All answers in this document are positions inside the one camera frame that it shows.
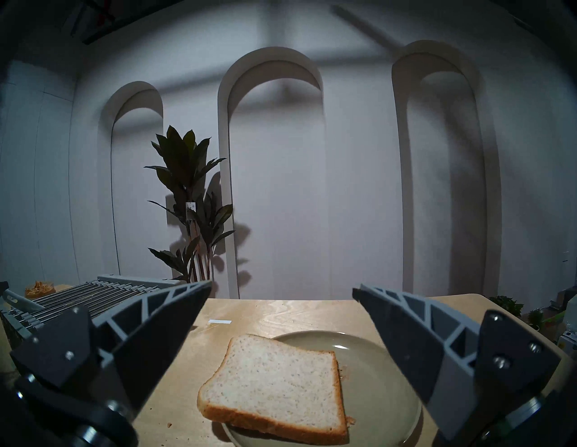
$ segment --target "wooden table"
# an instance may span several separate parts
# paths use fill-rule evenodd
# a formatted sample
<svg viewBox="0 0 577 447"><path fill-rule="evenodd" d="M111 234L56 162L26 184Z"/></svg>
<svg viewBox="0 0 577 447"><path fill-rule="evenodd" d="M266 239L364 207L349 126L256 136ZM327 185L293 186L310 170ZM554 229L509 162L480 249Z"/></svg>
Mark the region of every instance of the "wooden table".
<svg viewBox="0 0 577 447"><path fill-rule="evenodd" d="M435 299L479 323L487 309L500 309L481 295L442 296ZM209 324L210 319L231 320L231 323ZM275 337L313 329L345 332L383 345L369 314L353 300L207 300L180 353L134 421L140 445L233 447L220 424L204 419L196 408L198 389L220 366L231 337L244 333ZM541 334L535 334L561 355L561 362L544 390L547 394L564 383L573 361ZM407 444L431 446L436 432L435 423L424 409L405 447Z"/></svg>

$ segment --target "houseplant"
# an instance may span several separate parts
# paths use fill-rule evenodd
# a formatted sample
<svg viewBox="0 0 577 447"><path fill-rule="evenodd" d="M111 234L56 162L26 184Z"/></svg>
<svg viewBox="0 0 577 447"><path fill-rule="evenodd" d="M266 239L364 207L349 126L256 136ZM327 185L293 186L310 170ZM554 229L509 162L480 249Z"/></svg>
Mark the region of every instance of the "houseplant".
<svg viewBox="0 0 577 447"><path fill-rule="evenodd" d="M518 303L516 300L505 295L490 296L489 299L514 316L518 318L521 316L521 309L523 308L522 303Z"/></svg>
<svg viewBox="0 0 577 447"><path fill-rule="evenodd" d="M206 162L210 138L205 138L197 144L192 130L181 138L176 129L169 126L165 137L157 135L156 138L158 143L151 141L152 146L166 166L145 166L145 168L156 171L158 180L174 195L175 204L173 209L169 210L160 203L152 200L149 202L161 206L180 221L186 228L188 243L175 253L152 248L149 250L180 273L174 279L181 279L187 283L199 279L211 279L214 247L234 232L234 230L223 231L224 222L233 214L233 206L218 207L216 196L204 191L206 174L224 158ZM196 211L187 209L187 203L196 204Z"/></svg>

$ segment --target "bread crust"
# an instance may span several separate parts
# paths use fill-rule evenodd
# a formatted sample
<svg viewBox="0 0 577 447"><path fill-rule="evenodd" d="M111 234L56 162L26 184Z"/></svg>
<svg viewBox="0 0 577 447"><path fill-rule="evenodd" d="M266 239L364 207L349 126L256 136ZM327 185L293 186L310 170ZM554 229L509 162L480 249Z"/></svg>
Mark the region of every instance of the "bread crust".
<svg viewBox="0 0 577 447"><path fill-rule="evenodd" d="M205 418L215 422L231 424L235 427L240 427L243 429L257 430L262 433L273 434L275 436L279 436L282 438L288 438L294 441L305 442L307 444L342 445L348 443L349 430L347 428L346 416L344 414L343 395L340 386L339 364L336 360L336 355L333 351L319 351L319 352L329 352L332 355L332 362L334 367L333 387L336 390L336 405L338 407L339 420L340 420L340 425L337 429L315 430L310 427L301 427L294 424L282 423L254 413L239 411L232 408L222 407L220 405L213 405L210 402L203 400L201 398L201 394L203 392L204 387L211 382L214 376L217 375L217 373L226 363L226 360L228 359L228 355L231 350L231 346L235 338L236 337L233 337L229 341L226 354L218 369L215 371L212 377L208 379L198 390L196 406L198 407L198 410ZM271 340L271 341L274 341L276 343L282 343L281 341L277 340Z"/></svg>

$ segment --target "ceiling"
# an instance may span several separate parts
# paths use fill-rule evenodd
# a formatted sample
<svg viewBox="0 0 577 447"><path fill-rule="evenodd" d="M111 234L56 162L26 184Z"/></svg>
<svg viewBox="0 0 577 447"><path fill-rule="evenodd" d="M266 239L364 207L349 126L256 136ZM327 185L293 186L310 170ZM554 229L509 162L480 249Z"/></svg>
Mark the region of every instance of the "ceiling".
<svg viewBox="0 0 577 447"><path fill-rule="evenodd" d="M182 0L0 0L0 39L16 38L18 33L14 29L18 21L15 17L21 23L25 23L25 20L31 22L36 13L43 22L49 21L62 32L90 44L179 1ZM197 3L203 7L223 1L197 0ZM577 78L577 0L491 1L507 10L520 27L551 47ZM12 25L12 29L4 27L6 23Z"/></svg>

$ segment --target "white wall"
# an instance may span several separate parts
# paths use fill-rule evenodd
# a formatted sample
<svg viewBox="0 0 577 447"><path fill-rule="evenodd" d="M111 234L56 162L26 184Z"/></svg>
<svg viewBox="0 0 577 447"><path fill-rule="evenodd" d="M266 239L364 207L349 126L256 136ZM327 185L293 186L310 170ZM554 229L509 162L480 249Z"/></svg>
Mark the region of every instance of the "white wall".
<svg viewBox="0 0 577 447"><path fill-rule="evenodd" d="M407 176L403 288L425 296L483 293L485 161L473 90L455 66L423 53L398 60L392 81Z"/></svg>
<svg viewBox="0 0 577 447"><path fill-rule="evenodd" d="M320 90L286 78L261 84L229 133L240 298L329 299Z"/></svg>
<svg viewBox="0 0 577 447"><path fill-rule="evenodd" d="M0 261L10 288L77 284L68 150L75 79L13 62L2 84Z"/></svg>
<svg viewBox="0 0 577 447"><path fill-rule="evenodd" d="M260 3L196 10L194 2L181 2L90 45L70 134L70 204L81 280L102 273L106 264L99 212L82 204L98 201L98 120L109 98L130 82L149 83L162 97L164 129L172 124L181 133L192 128L201 138L212 136L209 157L216 156L220 80L240 57L277 45L309 57L323 81L331 154L329 239L336 247L331 297L348 298L361 281L401 288L402 192L391 67L404 46L435 40L475 65L494 122L503 214L498 292L537 307L572 284L571 268L560 257L569 251L574 266L568 191L575 189L575 176L568 167L576 166L570 149L575 92L548 52L487 1L347 7L376 37L322 2L281 5L274 18ZM572 100L552 100L563 95ZM221 267L218 296L227 296L223 279L232 266Z"/></svg>
<svg viewBox="0 0 577 447"><path fill-rule="evenodd" d="M156 171L144 169L164 163L150 143L156 141L156 134L164 133L162 125L160 96L146 90L124 104L112 130L114 234L121 275L172 278L171 269L148 250L167 250L173 242L168 237L168 213L148 202L166 206L170 191L158 180Z"/></svg>

